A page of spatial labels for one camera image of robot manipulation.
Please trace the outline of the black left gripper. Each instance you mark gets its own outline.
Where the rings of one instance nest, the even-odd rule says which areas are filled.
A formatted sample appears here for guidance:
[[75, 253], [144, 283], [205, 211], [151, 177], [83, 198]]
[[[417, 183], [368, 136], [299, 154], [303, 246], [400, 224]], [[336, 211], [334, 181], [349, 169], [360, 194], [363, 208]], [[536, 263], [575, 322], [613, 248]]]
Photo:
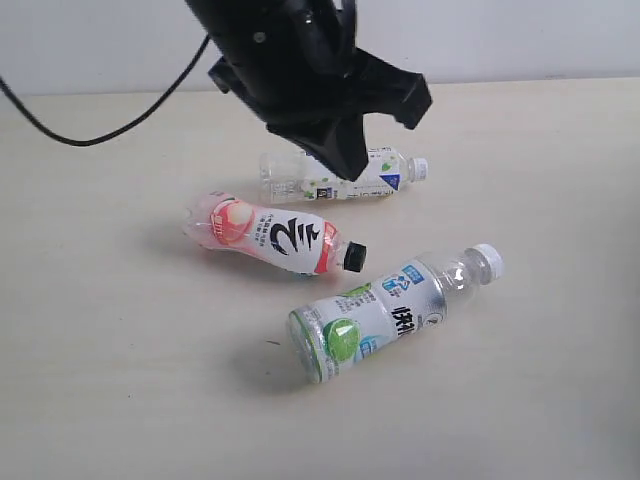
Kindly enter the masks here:
[[[355, 1], [207, 3], [207, 32], [244, 88], [240, 97], [270, 133], [348, 181], [369, 163], [362, 114], [414, 130], [432, 105], [422, 73], [357, 49], [356, 30]], [[359, 113], [343, 111], [353, 102], [351, 75]]]

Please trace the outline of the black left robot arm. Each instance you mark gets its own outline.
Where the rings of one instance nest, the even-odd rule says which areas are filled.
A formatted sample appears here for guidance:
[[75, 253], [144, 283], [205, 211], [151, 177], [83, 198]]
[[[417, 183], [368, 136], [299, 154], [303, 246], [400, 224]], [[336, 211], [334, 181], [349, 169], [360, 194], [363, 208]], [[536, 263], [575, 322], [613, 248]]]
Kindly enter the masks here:
[[341, 179], [356, 180], [368, 164], [365, 115], [413, 130], [432, 104], [423, 74], [357, 47], [353, 1], [187, 5], [221, 53], [209, 71], [214, 84]]

